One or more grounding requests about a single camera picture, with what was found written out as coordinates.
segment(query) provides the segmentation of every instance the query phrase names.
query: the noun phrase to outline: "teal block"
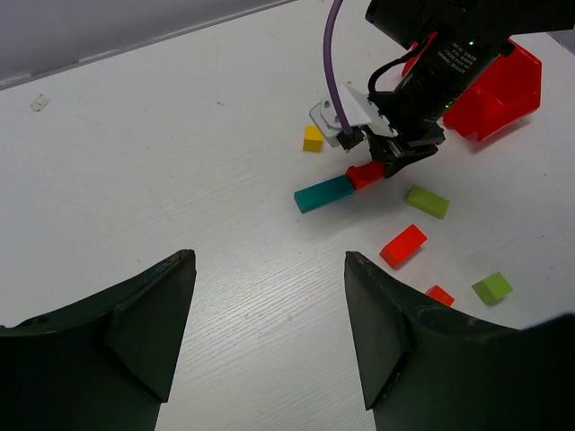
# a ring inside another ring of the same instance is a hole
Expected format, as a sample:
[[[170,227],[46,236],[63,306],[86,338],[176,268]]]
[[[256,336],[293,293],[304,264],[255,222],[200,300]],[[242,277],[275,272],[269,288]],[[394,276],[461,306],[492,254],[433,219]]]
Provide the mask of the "teal block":
[[[294,193],[294,199],[302,213],[330,204],[353,193],[353,184],[347,175],[320,182]]]

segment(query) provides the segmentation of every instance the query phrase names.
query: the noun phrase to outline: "yellow block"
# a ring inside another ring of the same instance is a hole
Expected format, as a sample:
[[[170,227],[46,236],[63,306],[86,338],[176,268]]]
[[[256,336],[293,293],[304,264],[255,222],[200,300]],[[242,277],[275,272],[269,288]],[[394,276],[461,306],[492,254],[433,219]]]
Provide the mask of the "yellow block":
[[[316,126],[306,126],[304,135],[304,151],[322,151],[323,135]]]

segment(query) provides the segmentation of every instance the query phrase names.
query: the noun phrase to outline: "red block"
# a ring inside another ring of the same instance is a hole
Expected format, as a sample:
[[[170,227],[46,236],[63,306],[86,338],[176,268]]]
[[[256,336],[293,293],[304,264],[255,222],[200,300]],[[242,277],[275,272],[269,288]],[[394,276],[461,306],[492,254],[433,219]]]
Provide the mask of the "red block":
[[[428,239],[415,224],[405,229],[387,244],[379,255],[387,264],[396,269]]]
[[[345,173],[351,180],[353,188],[359,190],[381,180],[384,177],[385,169],[383,164],[374,160],[363,166],[350,166]]]
[[[440,301],[442,304],[447,305],[448,307],[450,307],[455,300],[453,296],[451,296],[449,293],[437,285],[431,287],[431,289],[428,290],[425,295],[435,299],[436,301]]]

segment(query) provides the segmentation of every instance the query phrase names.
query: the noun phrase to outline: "lime green block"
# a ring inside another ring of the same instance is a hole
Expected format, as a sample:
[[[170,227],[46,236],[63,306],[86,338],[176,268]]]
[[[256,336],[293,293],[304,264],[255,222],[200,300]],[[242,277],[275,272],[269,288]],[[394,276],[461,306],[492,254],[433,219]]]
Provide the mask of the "lime green block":
[[[473,290],[484,303],[491,305],[513,292],[513,287],[500,272],[496,272],[473,285]]]
[[[441,219],[446,216],[447,207],[449,207],[447,199],[420,186],[413,186],[406,202],[407,205]]]

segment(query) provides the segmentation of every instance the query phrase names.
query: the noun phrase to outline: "white bracket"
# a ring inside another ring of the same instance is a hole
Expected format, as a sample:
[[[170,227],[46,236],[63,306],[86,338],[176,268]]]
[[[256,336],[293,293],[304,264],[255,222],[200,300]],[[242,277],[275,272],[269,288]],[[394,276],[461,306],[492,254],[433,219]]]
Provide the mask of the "white bracket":
[[[351,126],[368,126],[376,135],[397,136],[397,131],[389,126],[389,120],[379,115],[377,106],[369,101],[365,94],[347,84],[340,85],[339,90],[341,105]],[[341,133],[340,119],[335,113],[329,94],[323,96],[322,101],[309,111],[309,116],[331,146],[340,145],[336,138]]]

